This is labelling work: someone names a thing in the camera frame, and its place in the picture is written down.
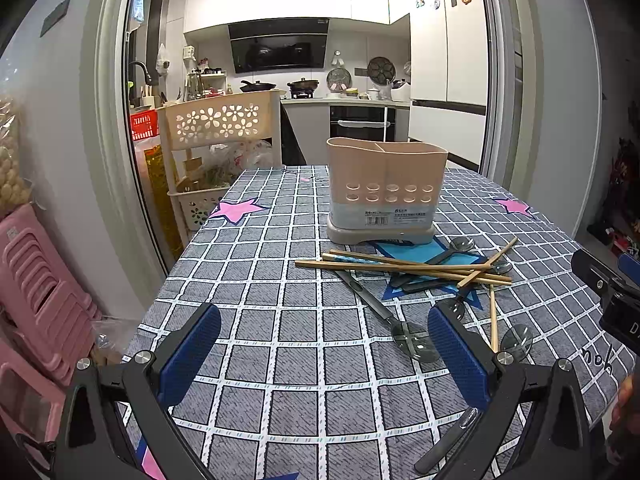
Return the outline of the person's right hand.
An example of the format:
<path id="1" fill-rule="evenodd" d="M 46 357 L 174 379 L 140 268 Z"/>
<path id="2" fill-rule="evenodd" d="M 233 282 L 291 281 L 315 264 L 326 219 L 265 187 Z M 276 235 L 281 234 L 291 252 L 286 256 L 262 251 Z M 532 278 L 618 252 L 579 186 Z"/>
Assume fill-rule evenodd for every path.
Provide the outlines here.
<path id="1" fill-rule="evenodd" d="M 617 401 L 612 411 L 610 429 L 625 427 L 631 434 L 639 434 L 639 409 L 634 405 L 634 375 L 627 376 L 620 384 Z"/>

